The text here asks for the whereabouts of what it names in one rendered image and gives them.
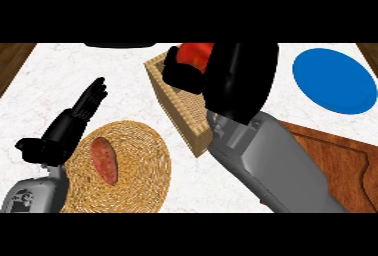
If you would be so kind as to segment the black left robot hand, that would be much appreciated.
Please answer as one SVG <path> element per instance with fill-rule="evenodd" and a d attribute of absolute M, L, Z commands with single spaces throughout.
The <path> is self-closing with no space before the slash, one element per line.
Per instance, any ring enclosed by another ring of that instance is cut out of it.
<path fill-rule="evenodd" d="M 87 123 L 108 95 L 105 78 L 99 77 L 84 90 L 73 108 L 58 115 L 40 138 L 22 138 L 15 147 L 22 152 L 22 159 L 36 164 L 56 167 L 70 159 Z"/>

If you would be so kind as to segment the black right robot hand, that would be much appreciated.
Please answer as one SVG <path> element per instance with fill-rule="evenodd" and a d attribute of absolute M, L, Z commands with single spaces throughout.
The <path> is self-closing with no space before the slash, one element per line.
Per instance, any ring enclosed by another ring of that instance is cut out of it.
<path fill-rule="evenodd" d="M 173 46 L 164 60 L 163 80 L 177 89 L 201 94 L 206 108 L 247 125 L 270 93 L 279 45 L 220 43 L 213 46 L 206 72 L 177 62 Z"/>

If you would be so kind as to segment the red tomato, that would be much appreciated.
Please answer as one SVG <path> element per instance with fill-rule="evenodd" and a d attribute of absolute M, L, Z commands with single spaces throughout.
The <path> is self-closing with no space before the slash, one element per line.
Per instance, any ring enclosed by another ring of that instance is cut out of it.
<path fill-rule="evenodd" d="M 177 62 L 206 72 L 213 46 L 213 43 L 183 43 L 177 51 Z"/>

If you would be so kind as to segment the rectangular wicker basket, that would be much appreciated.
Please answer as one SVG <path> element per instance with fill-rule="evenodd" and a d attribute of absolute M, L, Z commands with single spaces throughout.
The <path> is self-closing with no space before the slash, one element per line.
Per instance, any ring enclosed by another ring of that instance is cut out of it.
<path fill-rule="evenodd" d="M 167 53 L 145 62 L 157 99 L 186 145 L 197 157 L 207 151 L 213 132 L 207 122 L 204 97 L 174 87 L 163 81 Z"/>

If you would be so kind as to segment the brown wooden cutting board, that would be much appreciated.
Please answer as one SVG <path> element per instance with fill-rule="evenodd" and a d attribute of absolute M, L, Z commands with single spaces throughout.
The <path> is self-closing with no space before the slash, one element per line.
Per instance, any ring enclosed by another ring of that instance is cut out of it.
<path fill-rule="evenodd" d="M 378 192 L 366 174 L 377 167 L 369 153 L 378 148 L 309 128 L 282 125 L 319 166 L 328 189 L 347 212 L 378 213 Z"/>

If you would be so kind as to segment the reddish brown sweet potato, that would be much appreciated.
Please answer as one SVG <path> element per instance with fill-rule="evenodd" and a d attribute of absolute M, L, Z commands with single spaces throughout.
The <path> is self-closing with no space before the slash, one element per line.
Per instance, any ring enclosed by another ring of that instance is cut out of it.
<path fill-rule="evenodd" d="M 105 137 L 98 137 L 92 142 L 92 160 L 104 181 L 114 185 L 118 181 L 117 154 Z"/>

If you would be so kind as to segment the round woven straw placemat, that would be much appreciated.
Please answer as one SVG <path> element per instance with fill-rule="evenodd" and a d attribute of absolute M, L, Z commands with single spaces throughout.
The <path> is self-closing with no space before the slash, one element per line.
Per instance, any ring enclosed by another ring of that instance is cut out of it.
<path fill-rule="evenodd" d="M 104 137 L 115 150 L 118 180 L 110 185 L 92 160 L 92 142 Z M 118 121 L 80 141 L 65 163 L 70 188 L 62 213 L 151 213 L 164 204 L 172 159 L 164 140 L 143 123 Z"/>

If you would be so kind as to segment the blue round plate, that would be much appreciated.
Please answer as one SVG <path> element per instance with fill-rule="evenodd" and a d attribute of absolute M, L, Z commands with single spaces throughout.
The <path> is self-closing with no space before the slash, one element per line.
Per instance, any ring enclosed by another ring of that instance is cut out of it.
<path fill-rule="evenodd" d="M 307 98 L 327 110 L 362 114 L 377 103 L 378 86 L 362 64 L 344 53 L 313 48 L 293 63 L 293 76 Z"/>

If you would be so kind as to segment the black round object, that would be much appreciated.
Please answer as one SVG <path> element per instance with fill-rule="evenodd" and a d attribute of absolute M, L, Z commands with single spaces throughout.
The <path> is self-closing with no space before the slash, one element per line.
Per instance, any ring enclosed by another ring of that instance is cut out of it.
<path fill-rule="evenodd" d="M 86 46 L 110 49 L 132 49 L 152 47 L 157 43 L 84 43 Z"/>

